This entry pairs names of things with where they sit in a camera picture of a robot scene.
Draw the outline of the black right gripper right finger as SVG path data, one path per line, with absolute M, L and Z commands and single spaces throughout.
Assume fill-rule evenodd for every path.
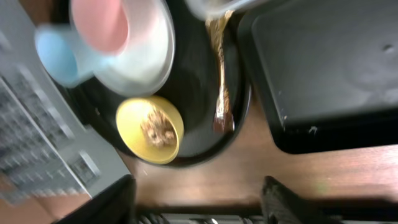
M 262 214 L 266 224 L 340 224 L 324 215 L 271 176 L 265 176 L 262 187 Z

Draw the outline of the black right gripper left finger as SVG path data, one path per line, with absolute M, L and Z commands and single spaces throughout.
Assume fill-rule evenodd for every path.
M 136 180 L 124 175 L 100 194 L 86 202 L 56 224 L 133 224 Z

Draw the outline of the yellow plastic bowl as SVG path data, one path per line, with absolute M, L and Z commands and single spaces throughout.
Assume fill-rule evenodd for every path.
M 140 128 L 143 116 L 149 108 L 161 110 L 172 123 L 177 134 L 175 147 L 156 148 L 149 145 Z M 123 101 L 116 112 L 116 126 L 121 139 L 128 149 L 137 157 L 154 164 L 168 164 L 179 152 L 184 135 L 184 123 L 178 109 L 160 96 L 131 98 Z

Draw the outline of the brown gold snack wrapper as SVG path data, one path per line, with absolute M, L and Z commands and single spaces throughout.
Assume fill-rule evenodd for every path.
M 217 133 L 234 131 L 234 118 L 231 111 L 229 91 L 226 84 L 224 67 L 223 38 L 224 30 L 234 11 L 226 11 L 223 16 L 205 21 L 206 31 L 209 35 L 211 48 L 214 52 L 218 67 L 219 85 L 216 100 L 216 111 L 213 118 L 213 130 Z

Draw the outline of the pink plastic cup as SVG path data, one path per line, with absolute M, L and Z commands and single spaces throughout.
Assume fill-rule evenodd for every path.
M 95 50 L 116 55 L 127 44 L 129 26 L 122 0 L 72 0 L 73 23 Z

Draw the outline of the food scraps and rice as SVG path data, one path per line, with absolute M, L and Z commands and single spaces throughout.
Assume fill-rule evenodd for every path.
M 177 134 L 166 115 L 157 108 L 151 107 L 143 116 L 140 128 L 146 142 L 156 148 L 175 147 Z

